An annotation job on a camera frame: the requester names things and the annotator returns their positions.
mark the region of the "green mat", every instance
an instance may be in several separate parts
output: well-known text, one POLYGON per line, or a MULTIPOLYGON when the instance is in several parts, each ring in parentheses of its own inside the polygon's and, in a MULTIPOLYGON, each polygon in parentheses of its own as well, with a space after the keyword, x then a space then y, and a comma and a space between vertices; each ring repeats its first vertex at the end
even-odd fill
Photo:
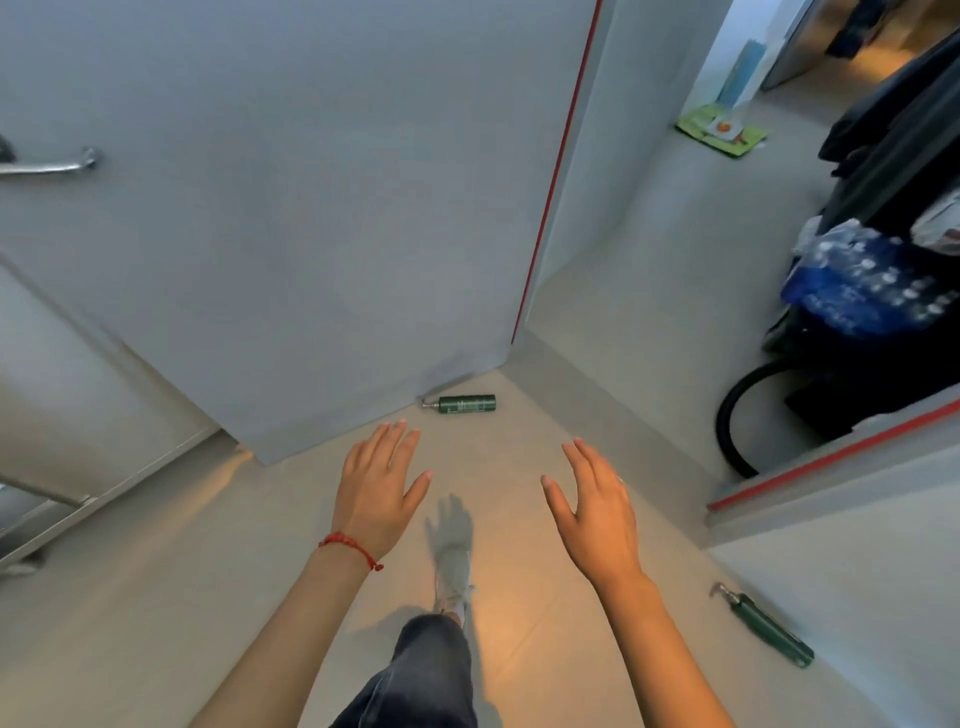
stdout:
POLYGON ((709 147, 713 147, 731 157, 743 157, 747 152, 753 149, 757 144, 767 138, 768 132, 760 127, 744 127, 743 132, 736 141, 724 141, 716 136, 707 133, 707 127, 713 122, 713 119, 723 113, 724 109, 716 104, 709 104, 691 111, 686 116, 681 116, 677 121, 677 129, 692 136, 697 141, 703 142, 709 147))

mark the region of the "hanging clothes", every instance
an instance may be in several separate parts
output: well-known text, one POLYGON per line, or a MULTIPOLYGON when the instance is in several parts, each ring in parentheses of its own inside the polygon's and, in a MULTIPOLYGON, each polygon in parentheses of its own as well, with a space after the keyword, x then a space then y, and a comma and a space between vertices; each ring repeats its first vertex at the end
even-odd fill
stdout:
POLYGON ((819 232, 855 218, 908 239, 960 170, 960 31, 845 113, 820 158, 840 162, 844 177, 819 232))

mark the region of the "hand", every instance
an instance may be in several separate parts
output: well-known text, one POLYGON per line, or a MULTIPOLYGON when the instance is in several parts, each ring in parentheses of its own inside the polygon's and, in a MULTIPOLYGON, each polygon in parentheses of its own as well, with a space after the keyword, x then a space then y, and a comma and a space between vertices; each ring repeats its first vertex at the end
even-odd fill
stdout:
POLYGON ((420 441, 418 429, 403 437, 406 428, 406 420, 386 423, 350 449, 333 507, 332 531, 350 536, 377 561, 396 546, 433 478, 430 471, 421 473, 404 495, 420 441))
POLYGON ((557 481, 540 478, 546 502, 573 563, 597 592, 645 578, 636 555, 636 517, 627 489, 599 452, 577 438, 564 443, 577 479, 577 512, 557 481))

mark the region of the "white sneaker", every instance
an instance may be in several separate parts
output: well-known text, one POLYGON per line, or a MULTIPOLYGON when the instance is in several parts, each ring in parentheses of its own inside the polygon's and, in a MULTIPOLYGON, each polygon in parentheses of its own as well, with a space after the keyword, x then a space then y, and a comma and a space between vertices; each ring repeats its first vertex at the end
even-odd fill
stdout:
POLYGON ((470 602, 470 552, 465 546, 448 546, 437 554, 437 603, 433 611, 451 612, 467 624, 470 602))

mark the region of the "red string bracelet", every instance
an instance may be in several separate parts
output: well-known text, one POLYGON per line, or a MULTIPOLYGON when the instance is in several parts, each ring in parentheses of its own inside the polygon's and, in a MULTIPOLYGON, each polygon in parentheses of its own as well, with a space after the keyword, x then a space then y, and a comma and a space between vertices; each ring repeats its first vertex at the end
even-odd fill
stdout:
POLYGON ((383 570, 383 564, 377 564, 376 559, 370 556, 370 553, 365 548, 357 544, 345 533, 341 533, 340 531, 331 533, 320 542, 320 545, 317 546, 317 548, 320 548, 320 546, 326 546, 327 544, 343 544, 344 546, 349 546, 350 548, 356 548, 367 559, 367 564, 370 566, 371 571, 383 570))

